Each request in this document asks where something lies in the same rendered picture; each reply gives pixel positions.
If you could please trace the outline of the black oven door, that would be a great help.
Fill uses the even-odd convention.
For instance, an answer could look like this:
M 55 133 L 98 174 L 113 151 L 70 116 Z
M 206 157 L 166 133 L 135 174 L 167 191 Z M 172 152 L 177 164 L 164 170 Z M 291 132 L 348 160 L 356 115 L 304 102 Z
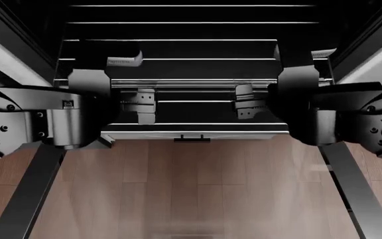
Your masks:
M 106 143 L 119 140 L 170 140 L 180 135 L 199 135 L 214 140 L 264 140 L 287 135 L 285 123 L 112 123 L 101 130 Z

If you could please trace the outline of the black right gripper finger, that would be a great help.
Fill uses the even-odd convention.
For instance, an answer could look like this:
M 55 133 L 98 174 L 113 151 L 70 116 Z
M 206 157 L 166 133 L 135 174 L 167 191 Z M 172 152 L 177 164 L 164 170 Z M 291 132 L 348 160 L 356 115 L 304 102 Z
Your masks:
M 332 55 L 336 51 L 334 49 L 324 49 L 324 50 L 315 50 L 311 51 L 311 55 L 313 59 L 327 59 L 330 55 Z
M 239 120 L 253 119 L 258 113 L 268 110 L 264 99 L 255 97 L 252 84 L 242 84 L 235 87 L 233 106 Z

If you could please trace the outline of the black robot frame bar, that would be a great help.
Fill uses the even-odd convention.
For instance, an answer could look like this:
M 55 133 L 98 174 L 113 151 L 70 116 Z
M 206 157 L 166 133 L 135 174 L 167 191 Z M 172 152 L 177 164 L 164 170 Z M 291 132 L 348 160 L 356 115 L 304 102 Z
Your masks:
M 40 145 L 0 216 L 0 239 L 28 239 L 66 154 Z
M 360 239 L 382 239 L 382 207 L 343 142 L 319 147 Z

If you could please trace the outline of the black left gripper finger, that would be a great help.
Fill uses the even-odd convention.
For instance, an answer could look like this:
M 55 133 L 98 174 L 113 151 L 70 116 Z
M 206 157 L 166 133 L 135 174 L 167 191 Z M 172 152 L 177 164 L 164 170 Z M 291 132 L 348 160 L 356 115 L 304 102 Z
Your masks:
M 139 125 L 153 125 L 156 121 L 156 108 L 154 89 L 137 88 L 136 91 L 121 92 L 121 110 L 135 112 Z
M 139 67 L 143 63 L 141 50 L 109 51 L 107 53 L 107 67 Z

